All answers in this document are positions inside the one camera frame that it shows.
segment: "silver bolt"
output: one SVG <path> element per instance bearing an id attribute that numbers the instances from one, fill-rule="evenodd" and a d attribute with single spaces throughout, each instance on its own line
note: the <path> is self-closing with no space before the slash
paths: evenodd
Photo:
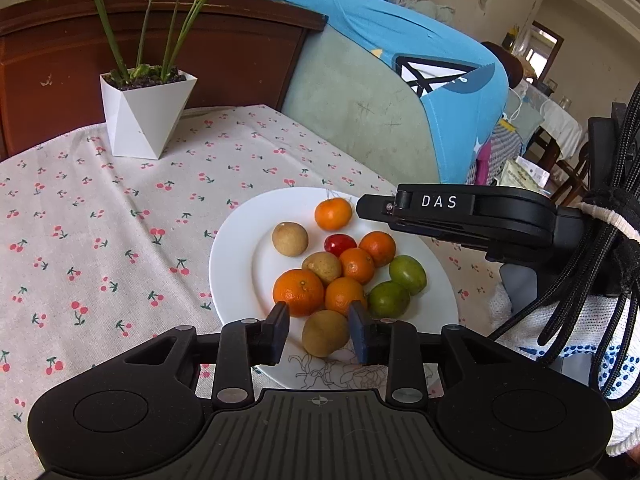
<path id="1" fill-rule="evenodd" d="M 415 388 L 398 388 L 391 396 L 394 400 L 403 404 L 414 404 L 422 400 L 422 394 Z"/>
<path id="2" fill-rule="evenodd" d="M 242 388 L 225 388 L 218 392 L 218 400 L 225 404 L 235 404 L 245 400 L 249 394 Z"/>

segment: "tablecloth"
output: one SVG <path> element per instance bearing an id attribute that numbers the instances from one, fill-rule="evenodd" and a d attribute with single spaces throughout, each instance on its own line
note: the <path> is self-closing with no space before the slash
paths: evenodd
<path id="1" fill-rule="evenodd" d="M 578 121 L 571 117 L 569 112 L 563 110 L 558 103 L 524 81 L 524 79 L 514 90 L 520 96 L 524 93 L 524 102 L 530 104 L 542 115 L 544 119 L 542 127 L 556 140 L 560 147 L 561 154 L 559 158 L 567 159 L 574 156 L 583 134 L 582 127 L 578 124 Z"/>
<path id="2" fill-rule="evenodd" d="M 395 189 L 264 106 L 184 118 L 160 160 L 112 157 L 98 124 L 0 163 L 0 479 L 42 471 L 26 427 L 44 391 L 179 324 L 220 330 L 208 279 L 217 229 L 251 197 L 286 186 Z M 488 333 L 497 266 L 426 243 L 460 323 Z M 213 368 L 202 365 L 201 396 Z M 276 386 L 257 373 L 254 383 Z"/>

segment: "geometric planter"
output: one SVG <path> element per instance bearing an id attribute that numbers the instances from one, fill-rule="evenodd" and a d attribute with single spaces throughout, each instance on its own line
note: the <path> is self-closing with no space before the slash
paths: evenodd
<path id="1" fill-rule="evenodd" d="M 114 156 L 160 158 L 198 80 L 186 72 L 179 73 L 187 80 L 125 91 L 100 76 L 102 106 Z"/>

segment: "cherry tomato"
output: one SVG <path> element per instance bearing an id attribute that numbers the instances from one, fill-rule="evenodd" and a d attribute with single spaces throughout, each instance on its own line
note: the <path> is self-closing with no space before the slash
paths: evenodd
<path id="1" fill-rule="evenodd" d="M 328 236 L 324 241 L 324 250 L 338 258 L 347 249 L 357 246 L 356 240 L 343 234 Z"/>

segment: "cable bundle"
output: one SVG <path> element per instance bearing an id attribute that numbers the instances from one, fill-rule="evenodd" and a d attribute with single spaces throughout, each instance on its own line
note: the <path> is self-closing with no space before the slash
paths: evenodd
<path id="1" fill-rule="evenodd" d="M 640 83 L 638 83 L 626 108 L 622 130 L 616 145 L 614 169 L 609 183 L 610 187 L 590 192 L 584 199 L 586 202 L 589 201 L 590 198 L 593 198 L 596 202 L 600 201 L 598 205 L 601 205 L 602 201 L 605 200 L 609 207 L 612 207 L 610 205 L 612 203 L 616 204 L 616 212 L 630 221 L 632 225 L 634 224 L 636 230 L 638 229 L 639 222 L 634 220 L 640 219 L 640 204 L 638 203 L 638 196 L 640 195 L 640 155 L 636 155 L 632 161 L 631 168 L 627 172 L 624 182 L 623 174 L 625 173 L 625 160 L 629 145 L 636 136 L 639 127 Z M 552 298 L 560 296 L 561 299 L 558 306 L 538 336 L 538 344 L 544 346 L 553 336 L 558 334 L 548 351 L 537 359 L 542 365 L 549 366 L 556 360 L 569 340 L 582 308 L 584 307 L 587 295 L 600 271 L 600 267 L 606 258 L 608 261 L 612 261 L 608 256 L 610 256 L 614 242 L 619 238 L 620 231 L 615 226 L 610 223 L 604 223 L 601 220 L 592 219 L 575 253 L 549 289 L 547 289 L 540 298 L 528 304 L 519 311 L 519 313 L 494 330 L 494 332 L 489 335 L 489 338 L 492 340 L 498 339 L 533 311 L 543 305 L 551 304 Z M 631 388 L 621 397 L 616 399 L 607 398 L 612 391 L 611 387 L 616 380 L 616 376 L 622 368 L 638 315 L 638 302 L 640 301 L 640 244 L 635 240 L 624 238 L 616 247 L 615 260 L 621 267 L 622 292 L 618 297 L 614 312 L 591 361 L 589 373 L 590 388 L 600 391 L 605 397 L 611 411 L 624 408 L 640 393 L 639 374 Z M 625 331 L 620 344 L 620 351 L 616 356 L 609 377 L 602 388 L 600 388 L 598 386 L 598 370 L 616 327 L 620 322 L 626 300 L 628 300 L 629 297 L 630 306 L 626 316 Z"/>

